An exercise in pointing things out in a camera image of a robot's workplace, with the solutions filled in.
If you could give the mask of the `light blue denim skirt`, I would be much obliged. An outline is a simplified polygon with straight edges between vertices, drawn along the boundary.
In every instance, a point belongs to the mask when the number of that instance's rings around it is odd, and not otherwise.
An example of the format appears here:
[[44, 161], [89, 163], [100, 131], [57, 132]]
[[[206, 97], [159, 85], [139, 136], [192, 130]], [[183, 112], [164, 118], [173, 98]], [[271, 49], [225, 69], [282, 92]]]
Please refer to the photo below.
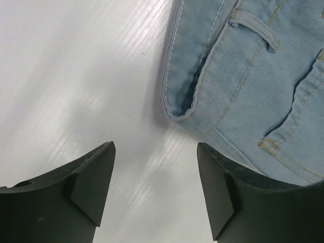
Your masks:
[[177, 1], [166, 115], [270, 178], [323, 180], [323, 1]]

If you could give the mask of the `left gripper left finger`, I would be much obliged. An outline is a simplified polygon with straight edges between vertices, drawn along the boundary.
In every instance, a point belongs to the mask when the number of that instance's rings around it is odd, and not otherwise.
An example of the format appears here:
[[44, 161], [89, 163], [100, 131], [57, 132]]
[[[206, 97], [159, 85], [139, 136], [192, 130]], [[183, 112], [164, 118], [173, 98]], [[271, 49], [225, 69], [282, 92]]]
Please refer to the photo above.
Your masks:
[[84, 156], [1, 188], [1, 242], [92, 242], [115, 160], [106, 142]]

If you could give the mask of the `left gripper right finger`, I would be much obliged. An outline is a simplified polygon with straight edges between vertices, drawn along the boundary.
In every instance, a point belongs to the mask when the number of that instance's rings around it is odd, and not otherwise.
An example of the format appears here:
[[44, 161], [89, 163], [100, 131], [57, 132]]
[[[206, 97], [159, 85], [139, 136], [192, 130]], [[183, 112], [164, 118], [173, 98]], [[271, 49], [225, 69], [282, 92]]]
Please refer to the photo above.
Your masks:
[[213, 240], [323, 242], [323, 183], [298, 186], [263, 176], [206, 143], [197, 161]]

